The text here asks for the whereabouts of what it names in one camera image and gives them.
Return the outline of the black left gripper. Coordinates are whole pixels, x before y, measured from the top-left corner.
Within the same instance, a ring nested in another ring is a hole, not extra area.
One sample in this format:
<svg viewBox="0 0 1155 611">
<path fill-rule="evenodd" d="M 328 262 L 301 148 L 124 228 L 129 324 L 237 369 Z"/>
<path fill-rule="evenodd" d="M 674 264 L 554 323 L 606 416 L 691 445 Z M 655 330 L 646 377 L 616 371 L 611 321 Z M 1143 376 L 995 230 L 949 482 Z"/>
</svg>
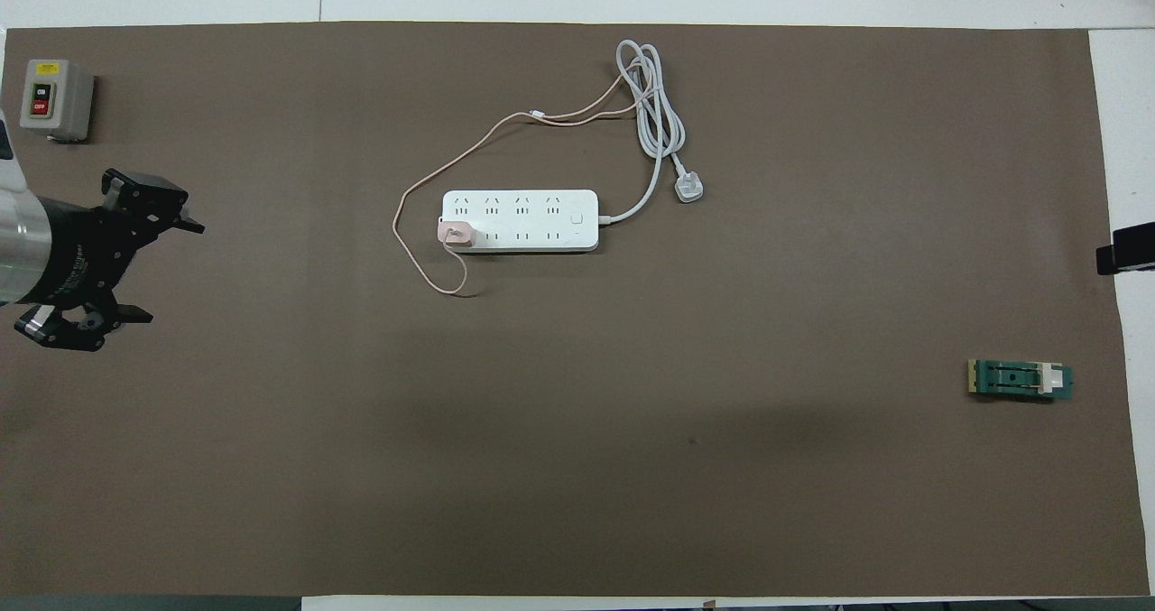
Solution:
<svg viewBox="0 0 1155 611">
<path fill-rule="evenodd" d="M 116 301 L 113 290 L 150 237 L 206 232 L 187 209 L 189 192 L 161 176 L 109 167 L 100 192 L 94 208 L 18 194 L 18 301 L 33 306 L 14 329 L 33 344 L 96 352 L 122 326 L 152 323 L 151 312 Z M 81 318 L 64 315 L 79 307 Z"/>
</svg>

